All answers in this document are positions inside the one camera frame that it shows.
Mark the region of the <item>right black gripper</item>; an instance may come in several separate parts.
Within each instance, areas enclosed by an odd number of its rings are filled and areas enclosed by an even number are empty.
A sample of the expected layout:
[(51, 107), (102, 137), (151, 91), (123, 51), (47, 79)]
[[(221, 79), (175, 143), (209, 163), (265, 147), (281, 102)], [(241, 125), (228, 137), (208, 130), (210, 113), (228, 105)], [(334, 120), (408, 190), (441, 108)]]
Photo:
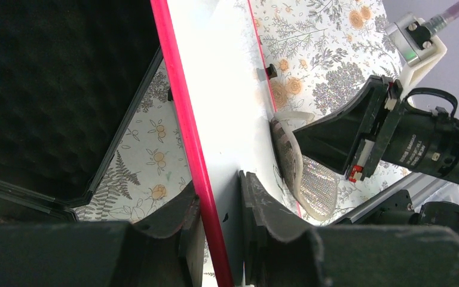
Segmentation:
[(459, 184), (457, 98), (437, 88), (406, 91), (371, 75), (349, 102), (293, 131), (301, 154), (351, 181), (379, 161)]

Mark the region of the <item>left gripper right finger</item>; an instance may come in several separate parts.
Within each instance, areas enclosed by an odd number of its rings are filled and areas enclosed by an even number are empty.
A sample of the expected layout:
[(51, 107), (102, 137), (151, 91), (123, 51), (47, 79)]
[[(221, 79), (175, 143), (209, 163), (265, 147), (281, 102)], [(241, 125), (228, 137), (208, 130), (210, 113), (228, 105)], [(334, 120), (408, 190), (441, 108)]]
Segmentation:
[(320, 286), (321, 239), (312, 225), (271, 196), (251, 172), (239, 172), (244, 272), (253, 286)]

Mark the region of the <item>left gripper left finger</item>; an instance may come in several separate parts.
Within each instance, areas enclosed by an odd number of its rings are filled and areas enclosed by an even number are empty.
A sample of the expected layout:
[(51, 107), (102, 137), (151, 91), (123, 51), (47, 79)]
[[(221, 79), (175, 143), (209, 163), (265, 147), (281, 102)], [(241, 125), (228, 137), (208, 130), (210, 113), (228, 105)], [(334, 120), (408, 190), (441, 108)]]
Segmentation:
[(133, 226), (145, 235), (139, 286), (202, 285), (205, 233), (192, 182)]

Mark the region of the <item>glittery silver eraser pad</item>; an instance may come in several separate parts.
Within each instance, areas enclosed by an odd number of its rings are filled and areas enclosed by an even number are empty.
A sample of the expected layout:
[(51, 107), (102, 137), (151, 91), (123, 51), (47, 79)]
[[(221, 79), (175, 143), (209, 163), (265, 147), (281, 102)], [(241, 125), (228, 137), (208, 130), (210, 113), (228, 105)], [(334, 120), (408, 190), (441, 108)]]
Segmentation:
[(284, 182), (299, 205), (317, 221), (329, 219), (336, 209), (338, 177), (333, 171), (302, 155), (289, 120), (306, 124), (315, 115), (301, 111), (276, 112), (270, 120), (271, 139)]

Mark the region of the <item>pink-framed whiteboard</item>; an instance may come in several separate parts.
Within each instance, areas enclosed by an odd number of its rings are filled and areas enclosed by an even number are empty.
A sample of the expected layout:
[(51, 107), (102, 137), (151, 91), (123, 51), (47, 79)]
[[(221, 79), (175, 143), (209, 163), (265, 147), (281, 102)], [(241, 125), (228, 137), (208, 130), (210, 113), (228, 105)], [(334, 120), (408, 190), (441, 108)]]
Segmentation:
[(209, 247), (204, 286), (247, 286), (240, 172), (295, 210), (269, 121), (275, 105), (249, 1), (152, 1)]

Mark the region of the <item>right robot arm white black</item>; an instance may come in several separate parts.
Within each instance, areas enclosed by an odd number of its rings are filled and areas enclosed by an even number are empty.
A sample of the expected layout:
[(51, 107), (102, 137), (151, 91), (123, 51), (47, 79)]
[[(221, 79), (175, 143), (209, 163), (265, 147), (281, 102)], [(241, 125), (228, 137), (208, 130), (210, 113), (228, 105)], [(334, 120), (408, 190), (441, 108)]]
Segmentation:
[[(434, 96), (449, 102), (451, 111), (425, 111), (408, 103), (412, 96)], [(457, 99), (436, 88), (406, 91), (399, 80), (371, 76), (357, 96), (336, 112), (295, 130), (302, 155), (351, 182), (370, 177), (380, 161), (420, 175), (459, 185), (459, 120)], [(371, 200), (357, 214), (333, 227), (390, 228), (442, 226), (459, 236), (459, 205), (428, 202), (417, 212), (404, 209), (411, 193), (401, 191), (397, 206), (388, 199)]]

